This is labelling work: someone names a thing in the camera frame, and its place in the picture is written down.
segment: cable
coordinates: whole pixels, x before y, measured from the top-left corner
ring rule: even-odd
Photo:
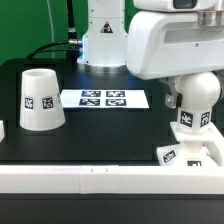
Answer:
[[[66,44],[69,44],[69,42],[68,41],[61,41],[61,42],[55,42],[55,43],[46,44],[46,45],[44,45],[42,47],[37,48],[34,52],[29,54],[26,58],[31,59],[33,57],[33,55],[36,54],[36,52],[42,51],[43,49],[46,49],[46,48],[49,48],[49,47],[53,47],[53,46],[57,46],[57,45],[66,45]]]
[[[39,53],[60,52],[60,51],[66,52],[67,49],[64,49],[64,50],[44,50],[44,51],[35,51],[35,52],[33,52],[32,54],[29,54],[26,58],[27,58],[27,59],[32,59],[36,54],[39,54]]]
[[[68,12],[68,38],[77,39],[72,0],[67,0],[67,12]]]
[[[47,7],[48,7],[48,13],[49,13],[49,19],[50,19],[50,25],[51,25],[51,42],[55,42],[55,31],[54,31],[54,22],[52,17],[52,10],[51,10],[51,3],[50,0],[47,0]]]

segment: table surface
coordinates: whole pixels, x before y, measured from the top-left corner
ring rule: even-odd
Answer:
[[[66,123],[32,132],[19,126],[21,74],[50,68],[62,89],[144,90],[150,109],[65,109]],[[164,105],[158,80],[130,73],[91,74],[63,59],[14,59],[0,67],[0,120],[6,137],[0,164],[158,165],[156,148],[176,143],[169,123],[177,110]],[[223,102],[212,122],[224,134]],[[3,195],[1,222],[13,223],[223,223],[223,195]]]
[[[144,90],[150,109],[64,109],[65,124],[51,131],[20,127],[21,74],[31,68],[50,68],[62,89]],[[175,143],[169,122],[177,110],[164,105],[158,80],[143,81],[129,72],[91,74],[65,60],[12,60],[0,68],[0,119],[6,139],[0,163],[35,164],[149,164],[158,165],[156,148]]]

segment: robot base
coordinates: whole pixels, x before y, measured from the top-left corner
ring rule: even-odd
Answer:
[[[157,149],[160,166],[192,166],[192,167],[216,167],[212,155],[206,147],[202,147],[199,153],[190,153],[182,149],[181,145],[172,145]]]
[[[210,123],[210,128],[205,133],[199,135],[190,135],[181,132],[181,130],[177,128],[176,122],[171,122],[171,128],[180,144],[160,147],[157,149],[157,156],[161,166],[218,166],[216,161],[217,156],[212,154],[214,150],[203,146],[204,143],[209,142],[223,143],[223,137],[213,123]]]
[[[126,65],[111,66],[111,67],[94,66],[85,64],[82,60],[78,59],[78,69],[92,73],[121,73],[127,71],[127,66]]]

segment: white paper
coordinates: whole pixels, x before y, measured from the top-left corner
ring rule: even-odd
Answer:
[[[144,90],[67,90],[61,93],[64,108],[149,108]]]

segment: white robot link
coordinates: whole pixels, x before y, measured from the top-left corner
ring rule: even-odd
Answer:
[[[163,78],[169,87],[166,105],[179,104],[171,128],[180,143],[157,149],[160,165],[223,164],[219,156],[223,137],[210,122],[221,92],[212,71],[224,69],[223,1],[134,0],[134,4],[144,11],[130,25],[127,67],[142,79]]]
[[[78,67],[95,73],[127,70],[125,0],[88,0],[89,27],[83,36]]]

